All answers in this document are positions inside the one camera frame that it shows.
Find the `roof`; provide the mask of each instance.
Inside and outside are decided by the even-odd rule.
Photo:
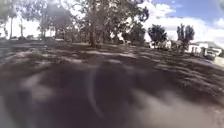
[[[190,43],[189,45],[199,46],[198,43]]]
[[[215,42],[212,42],[212,41],[199,41],[199,42],[195,42],[195,43],[197,43],[197,44],[204,43],[204,44],[208,44],[208,47],[210,47],[210,48],[222,49],[220,46],[218,46]]]

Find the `tree trunk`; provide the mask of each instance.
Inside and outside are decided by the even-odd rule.
[[[92,16],[91,16],[91,26],[90,26],[90,36],[89,36],[89,41],[92,47],[95,47],[95,14],[96,14],[96,0],[91,1],[92,5]]]
[[[10,39],[12,38],[12,24],[13,24],[13,18],[11,17],[11,24],[10,24]]]
[[[23,19],[20,19],[21,24],[20,24],[20,33],[21,33],[21,37],[23,37]]]

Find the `lawn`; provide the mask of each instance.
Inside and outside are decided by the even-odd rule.
[[[147,79],[140,79],[143,85],[149,85],[144,86],[147,93],[160,97],[163,91],[175,92],[188,102],[204,105],[218,123],[224,120],[224,69],[202,58],[143,47],[104,45],[94,49],[83,44],[44,42],[12,42],[2,45],[0,53],[1,84],[10,86],[58,63],[94,67],[110,61]]]

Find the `white building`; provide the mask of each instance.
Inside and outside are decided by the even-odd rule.
[[[208,49],[208,44],[206,43],[190,43],[185,52],[199,54],[205,53],[206,49]]]

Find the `sky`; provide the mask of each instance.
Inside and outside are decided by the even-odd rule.
[[[177,39],[176,29],[181,23],[191,25],[195,29],[196,41],[214,41],[224,48],[224,10],[220,9],[222,0],[146,0],[140,7],[147,7],[149,19],[144,23],[147,30],[152,24],[166,28],[170,39]],[[14,20],[13,36],[20,36],[19,18]],[[37,22],[23,21],[24,35],[37,36]]]

